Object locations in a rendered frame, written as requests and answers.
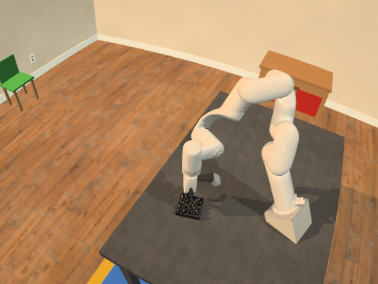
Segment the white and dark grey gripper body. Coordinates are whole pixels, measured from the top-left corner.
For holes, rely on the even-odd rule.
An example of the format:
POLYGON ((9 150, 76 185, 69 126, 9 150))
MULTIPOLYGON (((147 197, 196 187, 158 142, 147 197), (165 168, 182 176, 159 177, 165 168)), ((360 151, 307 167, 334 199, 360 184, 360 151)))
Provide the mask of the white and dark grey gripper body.
POLYGON ((184 177, 183 177, 183 180, 184 180, 184 193, 188 193, 189 192, 189 188, 193 188, 193 192, 194 193, 196 192, 197 177, 198 177, 198 175, 197 176, 187 176, 187 175, 184 174, 184 177))

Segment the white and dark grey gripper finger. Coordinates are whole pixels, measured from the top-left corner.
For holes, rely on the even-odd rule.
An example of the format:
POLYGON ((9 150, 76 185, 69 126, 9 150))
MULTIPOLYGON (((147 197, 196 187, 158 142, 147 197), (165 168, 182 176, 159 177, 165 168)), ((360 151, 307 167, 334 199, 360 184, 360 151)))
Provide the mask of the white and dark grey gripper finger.
POLYGON ((189 188, 189 194, 188 193, 186 193, 186 197, 193 197, 193 194, 194 194, 194 192, 192 191, 193 190, 193 188, 189 188), (192 194, 193 193, 193 194, 192 194))

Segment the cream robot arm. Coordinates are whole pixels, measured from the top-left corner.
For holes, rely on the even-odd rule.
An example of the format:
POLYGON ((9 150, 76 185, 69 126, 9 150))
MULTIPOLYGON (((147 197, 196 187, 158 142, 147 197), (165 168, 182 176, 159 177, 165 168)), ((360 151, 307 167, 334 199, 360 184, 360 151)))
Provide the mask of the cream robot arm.
POLYGON ((303 197, 298 198, 294 194, 290 174, 299 142, 298 130, 291 124, 296 109, 294 81, 279 70, 269 71, 264 78, 251 79, 241 78, 224 104, 199 120, 192 132, 192 140, 183 146, 182 171, 187 176, 197 176, 203 160, 216 158, 223 153, 224 145, 209 131, 213 122, 221 118, 239 121, 251 104, 275 100, 269 128, 274 142, 264 145, 262 155, 275 202, 273 211, 278 215, 288 215, 300 205, 305 205, 303 197))

